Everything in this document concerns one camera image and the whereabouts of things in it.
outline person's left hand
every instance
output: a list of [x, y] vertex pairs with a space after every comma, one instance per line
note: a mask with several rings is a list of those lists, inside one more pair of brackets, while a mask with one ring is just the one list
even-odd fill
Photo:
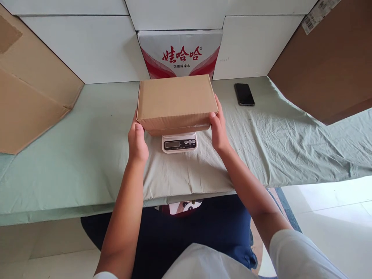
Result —
[[131, 129], [128, 133], [129, 160], [146, 163], [148, 159], [148, 147], [145, 143], [145, 131], [137, 121], [137, 110], [134, 113]]

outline hand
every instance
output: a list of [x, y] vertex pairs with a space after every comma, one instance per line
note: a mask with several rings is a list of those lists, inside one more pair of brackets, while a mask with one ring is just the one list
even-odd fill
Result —
[[137, 110], [134, 113], [131, 129], [128, 133], [129, 160], [146, 163], [148, 148], [145, 143], [145, 130], [137, 121]]
[[225, 117], [222, 112], [222, 106], [215, 94], [218, 113], [211, 112], [209, 115], [210, 123], [212, 124], [212, 145], [218, 154], [228, 150], [231, 146], [229, 139], [227, 138], [226, 127], [225, 127]]

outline green bed sheet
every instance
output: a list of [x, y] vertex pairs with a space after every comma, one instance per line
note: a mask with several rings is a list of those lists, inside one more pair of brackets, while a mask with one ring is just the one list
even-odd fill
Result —
[[[254, 107], [238, 105], [248, 83]], [[267, 77], [212, 82], [233, 148], [266, 187], [372, 175], [372, 110], [330, 126], [288, 102]], [[0, 226], [112, 210], [128, 160], [139, 82], [86, 85], [73, 109], [20, 154], [0, 153]], [[198, 132], [195, 152], [165, 154], [147, 133], [144, 205], [233, 194], [226, 169]]]

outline white sleeve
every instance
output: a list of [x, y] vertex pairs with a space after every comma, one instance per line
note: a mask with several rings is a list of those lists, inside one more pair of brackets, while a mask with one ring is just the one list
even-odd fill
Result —
[[93, 279], [117, 279], [111, 272], [103, 271], [94, 275]]
[[270, 258], [278, 278], [347, 278], [308, 237], [295, 230], [274, 234]]

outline smartphone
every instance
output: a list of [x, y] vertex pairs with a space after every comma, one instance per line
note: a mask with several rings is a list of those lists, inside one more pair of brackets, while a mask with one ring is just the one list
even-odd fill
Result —
[[234, 84], [236, 97], [238, 98], [239, 105], [247, 105], [247, 106], [254, 106], [255, 101], [253, 100], [253, 96], [249, 85], [246, 83], [235, 83]]

